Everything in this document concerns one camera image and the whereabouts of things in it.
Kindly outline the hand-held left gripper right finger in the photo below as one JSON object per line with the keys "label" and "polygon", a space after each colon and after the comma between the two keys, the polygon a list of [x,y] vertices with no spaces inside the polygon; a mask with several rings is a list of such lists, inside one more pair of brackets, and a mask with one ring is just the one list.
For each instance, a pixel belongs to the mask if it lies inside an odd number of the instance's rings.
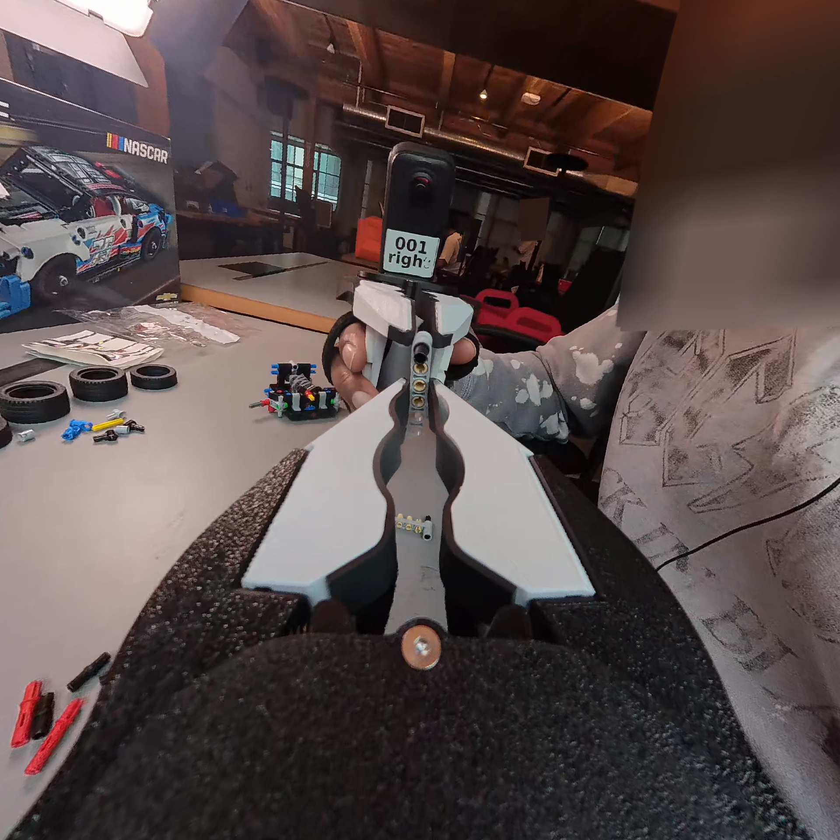
{"label": "hand-held left gripper right finger", "polygon": [[532,451],[441,384],[435,438],[447,491],[439,571],[455,624],[489,625],[508,606],[595,602]]}

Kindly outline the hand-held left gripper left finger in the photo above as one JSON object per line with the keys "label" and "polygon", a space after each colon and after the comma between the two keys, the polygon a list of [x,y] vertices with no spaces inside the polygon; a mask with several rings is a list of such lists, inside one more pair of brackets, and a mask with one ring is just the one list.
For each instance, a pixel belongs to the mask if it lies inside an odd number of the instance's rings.
{"label": "hand-held left gripper left finger", "polygon": [[344,605],[362,632],[383,632],[398,574],[395,506],[406,380],[385,388],[306,447],[242,578],[247,590]]}

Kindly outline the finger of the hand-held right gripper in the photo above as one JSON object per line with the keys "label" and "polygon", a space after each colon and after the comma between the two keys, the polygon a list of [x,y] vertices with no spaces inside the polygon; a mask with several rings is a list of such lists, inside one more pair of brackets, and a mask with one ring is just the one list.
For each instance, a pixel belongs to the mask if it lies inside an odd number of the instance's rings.
{"label": "finger of the hand-held right gripper", "polygon": [[432,378],[445,382],[455,344],[469,333],[472,307],[460,297],[434,297]]}
{"label": "finger of the hand-held right gripper", "polygon": [[388,341],[412,344],[412,301],[401,290],[356,290],[353,316],[365,326],[363,376],[378,385]]}

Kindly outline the grey desk with wooden edge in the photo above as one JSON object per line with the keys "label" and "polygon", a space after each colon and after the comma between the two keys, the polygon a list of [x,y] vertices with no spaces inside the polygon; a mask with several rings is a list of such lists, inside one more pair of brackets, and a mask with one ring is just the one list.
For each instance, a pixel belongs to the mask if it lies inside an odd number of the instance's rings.
{"label": "grey desk with wooden edge", "polygon": [[325,334],[350,308],[342,284],[361,270],[307,253],[181,259],[182,299]]}

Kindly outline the person's right hand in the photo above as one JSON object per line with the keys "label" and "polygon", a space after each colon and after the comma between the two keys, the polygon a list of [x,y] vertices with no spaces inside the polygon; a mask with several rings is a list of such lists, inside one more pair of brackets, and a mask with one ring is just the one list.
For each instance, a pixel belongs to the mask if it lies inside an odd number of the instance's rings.
{"label": "person's right hand", "polygon": [[378,391],[364,375],[367,365],[366,326],[354,322],[343,329],[334,341],[330,374],[332,384],[352,413],[378,395]]}

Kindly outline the red plastic seats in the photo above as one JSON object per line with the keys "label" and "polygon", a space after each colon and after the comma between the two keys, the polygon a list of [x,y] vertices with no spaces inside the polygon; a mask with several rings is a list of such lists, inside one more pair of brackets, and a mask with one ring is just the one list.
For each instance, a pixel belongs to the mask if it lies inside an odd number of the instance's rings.
{"label": "red plastic seats", "polygon": [[510,291],[484,289],[474,299],[474,330],[479,334],[541,345],[564,335],[554,316],[520,305]]}

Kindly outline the black toy chassis assembly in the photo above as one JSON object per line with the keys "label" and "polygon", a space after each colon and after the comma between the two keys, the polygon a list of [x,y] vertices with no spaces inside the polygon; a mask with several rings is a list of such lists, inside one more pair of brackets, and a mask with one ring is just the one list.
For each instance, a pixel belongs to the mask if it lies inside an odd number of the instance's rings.
{"label": "black toy chassis assembly", "polygon": [[264,390],[264,398],[251,403],[249,409],[265,409],[269,414],[291,422],[336,417],[341,399],[334,386],[313,383],[316,363],[275,363],[270,372],[275,380]]}

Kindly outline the person's grey patterned sweatshirt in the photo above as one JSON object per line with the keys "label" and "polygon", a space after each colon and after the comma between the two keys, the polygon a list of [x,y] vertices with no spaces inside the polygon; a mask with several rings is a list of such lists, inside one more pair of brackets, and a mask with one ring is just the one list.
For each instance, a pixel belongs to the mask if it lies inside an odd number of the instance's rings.
{"label": "person's grey patterned sweatshirt", "polygon": [[839,830],[838,376],[838,328],[650,332],[600,498],[813,838]]}

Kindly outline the clear plastic bag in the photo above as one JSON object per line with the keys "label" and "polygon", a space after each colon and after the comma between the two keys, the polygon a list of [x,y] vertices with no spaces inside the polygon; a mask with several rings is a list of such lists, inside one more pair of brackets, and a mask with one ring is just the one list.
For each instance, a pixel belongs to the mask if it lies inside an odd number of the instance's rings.
{"label": "clear plastic bag", "polygon": [[199,303],[149,304],[106,310],[59,309],[58,313],[99,332],[157,347],[189,344],[194,347],[226,347],[241,340],[232,331],[228,315]]}

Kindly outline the wide black toy tyre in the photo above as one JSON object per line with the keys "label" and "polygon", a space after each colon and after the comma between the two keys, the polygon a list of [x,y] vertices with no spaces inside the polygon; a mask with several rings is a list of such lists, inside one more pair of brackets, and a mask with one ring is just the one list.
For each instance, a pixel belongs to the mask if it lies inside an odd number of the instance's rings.
{"label": "wide black toy tyre", "polygon": [[69,373],[73,396],[85,403],[110,403],[125,397],[129,380],[124,370],[104,364],[76,368]]}
{"label": "wide black toy tyre", "polygon": [[1,387],[1,414],[11,424],[45,424],[69,412],[70,399],[62,384],[19,381]]}

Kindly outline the shiny sticker sheet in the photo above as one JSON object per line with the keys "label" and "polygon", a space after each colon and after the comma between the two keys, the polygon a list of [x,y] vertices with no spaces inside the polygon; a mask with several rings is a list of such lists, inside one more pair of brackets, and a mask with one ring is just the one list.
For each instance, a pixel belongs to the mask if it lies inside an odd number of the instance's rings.
{"label": "shiny sticker sheet", "polygon": [[156,361],[164,353],[160,347],[90,330],[24,343],[23,349],[47,361],[75,366],[106,365],[121,370]]}

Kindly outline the toy car set box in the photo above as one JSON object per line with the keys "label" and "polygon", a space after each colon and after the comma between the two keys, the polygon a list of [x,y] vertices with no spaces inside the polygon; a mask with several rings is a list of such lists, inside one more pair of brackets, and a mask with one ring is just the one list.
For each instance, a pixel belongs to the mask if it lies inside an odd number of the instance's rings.
{"label": "toy car set box", "polygon": [[142,81],[2,31],[2,333],[181,298],[165,63]]}

